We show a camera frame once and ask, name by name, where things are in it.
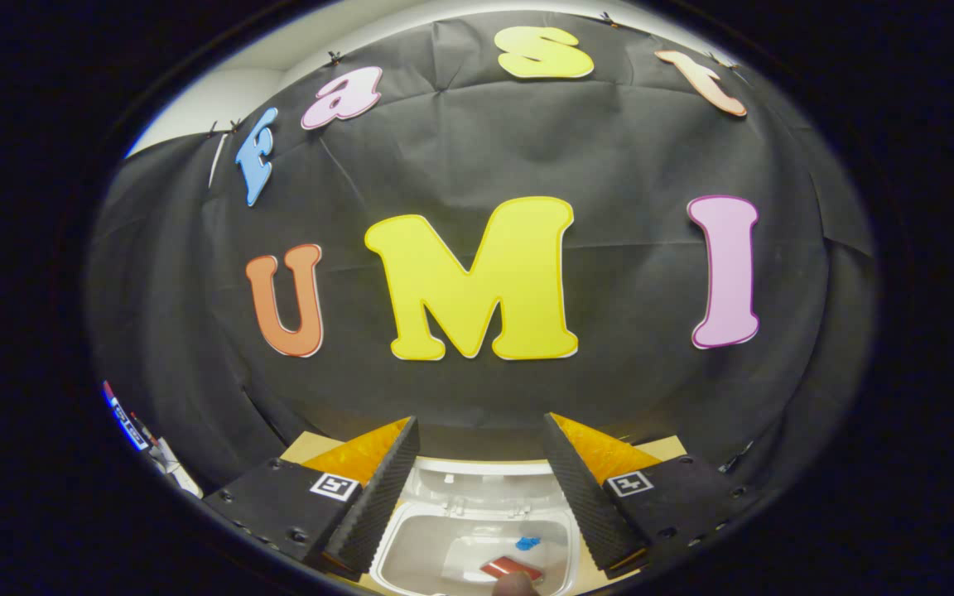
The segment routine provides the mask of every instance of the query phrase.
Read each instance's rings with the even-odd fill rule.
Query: letter f
[[[267,126],[275,122],[276,117],[277,108],[268,108],[257,125],[253,126],[253,131],[245,138],[242,147],[238,149],[238,155],[234,158],[234,163],[242,166],[245,185],[249,188],[249,194],[246,196],[249,207],[257,203],[260,191],[264,190],[264,185],[267,184],[267,178],[272,177],[272,165],[264,163],[261,155],[269,155],[272,147],[275,146],[272,132]]]

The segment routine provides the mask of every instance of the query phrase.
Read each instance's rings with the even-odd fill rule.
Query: orange surface
[[[359,480],[364,487],[370,482],[378,466],[382,464],[385,455],[393,447],[393,442],[400,436],[401,430],[410,418],[397,420],[382,426],[381,429],[369,431],[366,435],[359,435],[338,445],[317,457],[308,459],[306,468],[337,474],[345,478]]]
[[[580,454],[591,474],[595,475],[595,480],[597,480],[599,486],[607,478],[648,468],[662,462],[662,460],[644,453],[632,445],[625,444],[624,441],[591,429],[590,426],[574,422],[564,418],[564,416],[554,414],[554,412],[552,412],[552,418],[557,422],[561,431],[565,433],[566,438],[572,444],[572,448]]]

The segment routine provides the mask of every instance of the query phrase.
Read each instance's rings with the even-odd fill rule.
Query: letter m
[[[489,218],[466,271],[421,215],[401,215],[367,230],[367,248],[385,265],[397,339],[393,354],[438,361],[444,343],[429,334],[425,310],[466,358],[480,351],[496,305],[503,333],[492,351],[504,359],[567,358],[578,339],[565,327],[561,235],[572,207],[550,196],[501,204]]]

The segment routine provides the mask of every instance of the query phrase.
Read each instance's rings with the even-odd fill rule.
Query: blue object
[[[245,185],[249,191],[248,196],[245,197],[249,207],[257,203],[260,191],[264,190],[264,185],[267,184],[267,178],[272,177],[272,165],[264,163],[261,156],[270,155],[275,146],[272,132],[267,128],[270,123],[275,122],[275,118],[277,118],[277,108],[268,108],[257,125],[253,126],[253,131],[242,142],[238,155],[234,158],[234,163],[242,166],[242,176],[245,177]]]
[[[128,435],[128,438],[132,441],[132,444],[135,445],[135,449],[143,450],[148,448],[149,444],[142,438],[142,435],[139,434],[139,431],[135,429],[135,425],[132,424],[132,420],[128,418],[128,415],[124,414],[124,408],[120,407],[120,402],[117,401],[117,396],[113,394],[113,389],[109,387],[109,381],[102,381],[102,393],[105,396],[106,401],[109,402],[110,410],[113,410],[113,414],[117,415],[117,422],[120,423],[121,429],[124,430],[124,434]]]
[[[540,544],[540,539],[538,538],[523,538],[522,540],[518,540],[518,550],[529,550],[529,548],[533,548],[537,544]]]

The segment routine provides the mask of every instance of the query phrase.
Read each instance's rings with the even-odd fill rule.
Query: finger
[[[492,596],[538,596],[538,592],[532,587],[529,574],[514,572],[496,580]]]

